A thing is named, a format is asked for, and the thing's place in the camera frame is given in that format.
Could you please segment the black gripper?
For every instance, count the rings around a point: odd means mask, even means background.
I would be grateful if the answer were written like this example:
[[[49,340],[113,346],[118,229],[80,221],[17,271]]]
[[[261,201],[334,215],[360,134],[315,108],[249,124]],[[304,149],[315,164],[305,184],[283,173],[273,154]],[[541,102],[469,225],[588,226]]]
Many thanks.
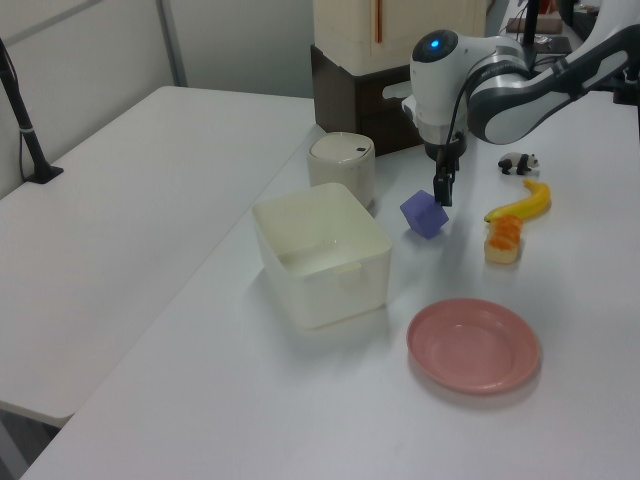
[[[460,168],[459,162],[467,149],[467,139],[463,132],[455,132],[444,145],[426,142],[425,153],[436,162],[438,171],[433,178],[434,198],[441,206],[453,203],[454,175]]]

